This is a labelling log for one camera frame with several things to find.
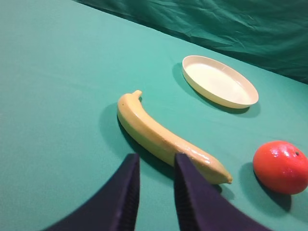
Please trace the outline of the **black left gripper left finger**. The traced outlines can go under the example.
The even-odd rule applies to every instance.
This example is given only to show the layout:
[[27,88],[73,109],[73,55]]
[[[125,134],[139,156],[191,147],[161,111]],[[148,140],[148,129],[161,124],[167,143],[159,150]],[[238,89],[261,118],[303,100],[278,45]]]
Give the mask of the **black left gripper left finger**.
[[140,158],[128,154],[93,197],[47,231],[133,231],[140,201]]

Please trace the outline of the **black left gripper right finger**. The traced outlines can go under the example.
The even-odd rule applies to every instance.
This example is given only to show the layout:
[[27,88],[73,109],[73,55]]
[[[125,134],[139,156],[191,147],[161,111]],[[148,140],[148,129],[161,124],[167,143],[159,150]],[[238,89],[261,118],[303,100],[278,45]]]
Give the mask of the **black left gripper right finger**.
[[229,203],[185,154],[175,156],[174,197],[181,231],[268,231]]

